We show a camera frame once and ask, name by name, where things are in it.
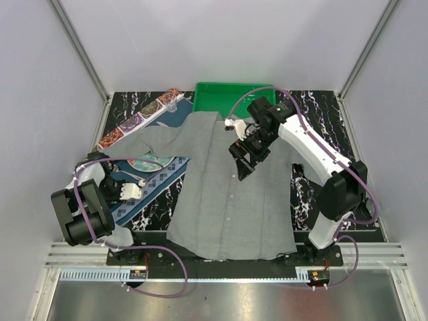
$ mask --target green plastic bin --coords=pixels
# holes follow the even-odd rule
[[[228,84],[221,82],[199,82],[196,85],[194,112],[219,112],[223,118],[229,115],[233,105],[249,91],[272,86],[268,84]],[[247,107],[252,100],[265,96],[271,104],[276,104],[275,90],[261,90],[246,97],[235,109],[234,115],[248,118]]]

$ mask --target shiny floor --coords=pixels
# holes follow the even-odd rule
[[[332,283],[344,277],[333,272]],[[49,321],[151,320],[404,320],[387,271],[357,271],[344,286],[299,290],[291,284],[190,284],[177,299],[126,292],[118,284],[60,282]],[[179,284],[145,284],[144,290],[172,293]]]

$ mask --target plate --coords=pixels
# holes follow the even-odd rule
[[[174,157],[168,157],[168,158],[154,157],[151,152],[148,152],[147,154],[144,154],[139,158],[157,162],[159,164],[162,164],[163,167],[167,167],[174,159]],[[133,169],[136,169],[140,172],[151,173],[151,172],[157,172],[161,170],[161,167],[159,165],[143,162],[141,160],[128,160],[128,163],[129,165],[131,165]]]

